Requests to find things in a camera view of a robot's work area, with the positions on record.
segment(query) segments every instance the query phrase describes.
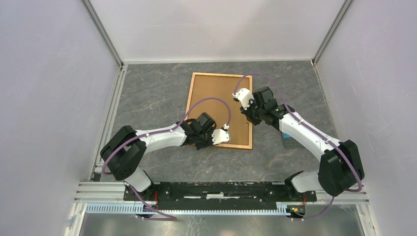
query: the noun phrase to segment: wooden frame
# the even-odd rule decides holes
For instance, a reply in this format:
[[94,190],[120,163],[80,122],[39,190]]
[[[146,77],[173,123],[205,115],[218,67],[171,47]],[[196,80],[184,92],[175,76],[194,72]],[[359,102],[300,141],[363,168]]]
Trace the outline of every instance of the wooden frame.
[[[190,85],[190,92],[188,94],[188,101],[187,101],[187,108],[186,111],[188,111],[188,109],[190,109],[191,107],[191,98],[193,95],[193,89],[194,89],[194,81],[195,81],[195,76],[196,75],[203,75],[203,76],[219,76],[219,77],[233,77],[233,78],[240,78],[243,75],[231,75],[231,74],[213,74],[213,73],[200,73],[200,72],[194,72],[193,76],[191,78],[191,85]],[[252,76],[247,76],[246,78],[249,79],[249,90],[252,92]],[[220,147],[220,148],[237,148],[237,149],[252,149],[252,135],[253,135],[253,125],[252,123],[248,122],[248,126],[249,126],[249,145],[236,145],[236,144],[219,144],[216,145],[216,147]]]

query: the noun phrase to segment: white wall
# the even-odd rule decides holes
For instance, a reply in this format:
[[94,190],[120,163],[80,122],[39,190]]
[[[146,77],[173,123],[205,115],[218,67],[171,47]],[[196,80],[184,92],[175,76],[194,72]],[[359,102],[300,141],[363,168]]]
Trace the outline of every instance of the white wall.
[[0,235],[59,236],[118,67],[79,0],[0,3]]
[[312,59],[343,0],[92,0],[125,61]]
[[361,153],[382,235],[417,224],[417,2],[355,1],[318,72],[336,128]]

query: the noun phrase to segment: black mounting plate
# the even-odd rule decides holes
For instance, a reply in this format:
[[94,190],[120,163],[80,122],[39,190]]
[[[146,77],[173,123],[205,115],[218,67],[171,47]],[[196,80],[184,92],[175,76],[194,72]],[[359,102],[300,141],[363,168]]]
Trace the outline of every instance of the black mounting plate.
[[[303,193],[289,197],[284,183],[277,182],[160,182],[146,201],[155,201],[159,210],[261,210],[276,209],[276,202],[302,202]],[[316,193],[305,193],[307,202],[317,201]],[[127,187],[125,201],[138,201]]]

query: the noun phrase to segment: brown board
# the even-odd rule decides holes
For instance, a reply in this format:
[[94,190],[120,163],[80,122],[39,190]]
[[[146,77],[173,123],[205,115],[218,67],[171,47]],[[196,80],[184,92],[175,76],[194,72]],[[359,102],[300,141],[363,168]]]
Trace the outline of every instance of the brown board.
[[[196,102],[206,97],[223,99],[232,110],[232,120],[229,125],[231,140],[216,147],[252,149],[252,123],[240,113],[240,102],[233,100],[232,93],[243,75],[211,74],[194,72],[188,95],[187,111]],[[245,77],[239,88],[247,88],[252,92],[252,76]],[[209,114],[222,127],[227,123],[229,113],[226,106],[217,100],[207,100],[196,106],[187,118],[197,118],[201,113]]]

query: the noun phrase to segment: enclosure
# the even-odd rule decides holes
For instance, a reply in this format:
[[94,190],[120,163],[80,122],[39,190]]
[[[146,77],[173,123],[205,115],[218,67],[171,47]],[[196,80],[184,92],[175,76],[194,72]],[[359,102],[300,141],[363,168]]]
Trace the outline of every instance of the enclosure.
[[[408,213],[417,208],[416,5],[0,3],[1,234],[414,235],[402,206]],[[173,210],[178,220],[172,222],[135,218],[144,212],[132,207],[143,205],[125,200],[127,187],[101,174],[100,150],[125,125],[149,130],[180,121],[194,72],[271,76],[306,121],[357,144],[363,189],[343,192],[326,214],[303,222],[280,211],[302,202],[276,202],[274,211]],[[268,80],[254,75],[252,83],[253,89],[270,87],[280,100]],[[140,168],[154,182],[271,184],[319,168],[308,149],[288,149],[284,136],[264,122],[250,134],[247,149],[167,147],[145,154]],[[314,194],[305,216],[319,214],[331,200],[325,191]]]

